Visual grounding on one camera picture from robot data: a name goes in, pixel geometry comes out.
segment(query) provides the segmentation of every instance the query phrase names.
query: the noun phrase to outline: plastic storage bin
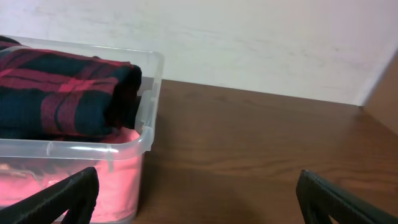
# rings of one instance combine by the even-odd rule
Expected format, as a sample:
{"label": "plastic storage bin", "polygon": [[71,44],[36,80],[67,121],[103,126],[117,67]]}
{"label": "plastic storage bin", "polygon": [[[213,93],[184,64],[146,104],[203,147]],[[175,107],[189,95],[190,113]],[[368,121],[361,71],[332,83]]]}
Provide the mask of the plastic storage bin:
{"label": "plastic storage bin", "polygon": [[135,216],[143,153],[154,141],[164,58],[157,52],[11,37],[21,44],[108,60],[142,69],[135,131],[125,143],[0,139],[0,207],[16,203],[88,166],[98,172],[99,195],[92,223],[130,223]]}

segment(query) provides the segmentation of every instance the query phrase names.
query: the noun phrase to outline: brown wood grain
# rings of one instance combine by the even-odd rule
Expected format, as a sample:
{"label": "brown wood grain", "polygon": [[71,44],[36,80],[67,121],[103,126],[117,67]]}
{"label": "brown wood grain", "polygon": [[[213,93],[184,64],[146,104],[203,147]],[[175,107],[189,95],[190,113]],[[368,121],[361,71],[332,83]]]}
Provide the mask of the brown wood grain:
{"label": "brown wood grain", "polygon": [[398,51],[365,104],[365,110],[398,134]]}
{"label": "brown wood grain", "polygon": [[303,223],[302,169],[398,216],[397,147],[356,106],[164,81],[134,223]]}

